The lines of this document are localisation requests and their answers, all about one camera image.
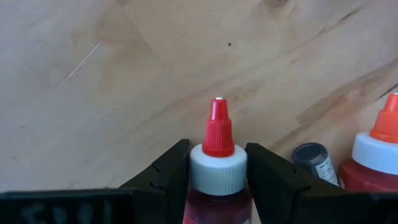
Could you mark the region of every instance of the red dropper cap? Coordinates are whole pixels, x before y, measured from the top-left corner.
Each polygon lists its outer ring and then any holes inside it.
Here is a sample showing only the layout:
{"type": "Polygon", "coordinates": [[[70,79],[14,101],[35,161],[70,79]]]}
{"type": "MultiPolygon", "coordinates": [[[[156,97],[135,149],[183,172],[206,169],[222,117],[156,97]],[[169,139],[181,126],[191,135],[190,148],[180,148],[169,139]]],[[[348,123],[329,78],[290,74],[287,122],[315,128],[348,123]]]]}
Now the red dropper cap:
{"type": "Polygon", "coordinates": [[[203,153],[212,157],[228,157],[234,154],[232,124],[228,117],[226,100],[216,97],[211,102],[210,116],[206,122],[206,137],[203,153]]]}
{"type": "Polygon", "coordinates": [[[380,141],[398,143],[398,93],[389,95],[369,135],[380,141]]]}

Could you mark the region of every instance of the plastic bottle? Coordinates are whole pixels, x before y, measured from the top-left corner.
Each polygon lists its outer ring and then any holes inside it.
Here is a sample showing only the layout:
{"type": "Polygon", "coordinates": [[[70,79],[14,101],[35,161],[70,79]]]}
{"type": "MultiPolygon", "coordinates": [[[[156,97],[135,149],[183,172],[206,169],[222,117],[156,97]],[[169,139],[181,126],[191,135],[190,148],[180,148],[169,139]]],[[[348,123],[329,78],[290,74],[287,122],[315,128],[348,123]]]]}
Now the plastic bottle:
{"type": "Polygon", "coordinates": [[[368,133],[356,135],[353,158],[340,170],[351,192],[398,192],[398,94],[391,94],[368,133]]]}
{"type": "Polygon", "coordinates": [[[246,185],[248,156],[232,140],[226,100],[212,101],[203,144],[190,153],[190,188],[184,224],[249,224],[252,198],[246,185]]]}
{"type": "Polygon", "coordinates": [[[328,151],[319,143],[310,142],[295,148],[293,163],[331,184],[338,186],[337,177],[328,151]]]}

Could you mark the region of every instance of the red bottle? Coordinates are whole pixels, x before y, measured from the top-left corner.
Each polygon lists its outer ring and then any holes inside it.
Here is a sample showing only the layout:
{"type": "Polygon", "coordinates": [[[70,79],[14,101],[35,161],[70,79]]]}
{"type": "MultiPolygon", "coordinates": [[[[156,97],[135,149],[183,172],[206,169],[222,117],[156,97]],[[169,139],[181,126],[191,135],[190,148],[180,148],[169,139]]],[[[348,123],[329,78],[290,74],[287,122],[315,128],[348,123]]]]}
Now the red bottle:
{"type": "Polygon", "coordinates": [[[398,94],[391,94],[373,129],[356,135],[353,158],[340,170],[351,192],[398,192],[398,94]]]}
{"type": "Polygon", "coordinates": [[[211,104],[203,144],[190,153],[190,188],[183,224],[249,224],[252,198],[246,187],[244,149],[232,140],[226,100],[211,104]]]}

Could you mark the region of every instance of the wooden surface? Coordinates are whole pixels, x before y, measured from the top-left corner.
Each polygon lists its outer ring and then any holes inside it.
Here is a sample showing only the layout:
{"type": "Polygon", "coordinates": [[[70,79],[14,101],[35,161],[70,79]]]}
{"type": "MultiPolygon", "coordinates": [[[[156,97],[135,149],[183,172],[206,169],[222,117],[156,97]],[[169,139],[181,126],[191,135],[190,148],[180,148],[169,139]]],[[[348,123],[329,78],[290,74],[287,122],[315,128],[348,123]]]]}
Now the wooden surface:
{"type": "Polygon", "coordinates": [[[228,99],[235,141],[335,165],[398,83],[396,0],[0,2],[0,190],[117,187],[228,99]]]}

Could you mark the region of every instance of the white ribbed cap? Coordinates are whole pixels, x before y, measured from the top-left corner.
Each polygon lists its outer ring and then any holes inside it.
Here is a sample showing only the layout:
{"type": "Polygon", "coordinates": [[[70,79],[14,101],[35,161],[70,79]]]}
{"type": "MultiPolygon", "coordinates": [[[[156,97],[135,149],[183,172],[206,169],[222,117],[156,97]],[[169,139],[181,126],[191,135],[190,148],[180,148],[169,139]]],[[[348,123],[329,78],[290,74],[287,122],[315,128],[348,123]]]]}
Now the white ribbed cap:
{"type": "Polygon", "coordinates": [[[191,186],[205,194],[224,196],[241,191],[246,184],[248,155],[235,145],[228,157],[211,157],[195,146],[190,153],[191,186]]]}
{"type": "Polygon", "coordinates": [[[374,139],[369,133],[356,135],[353,159],[372,170],[398,175],[398,144],[374,139]]]}

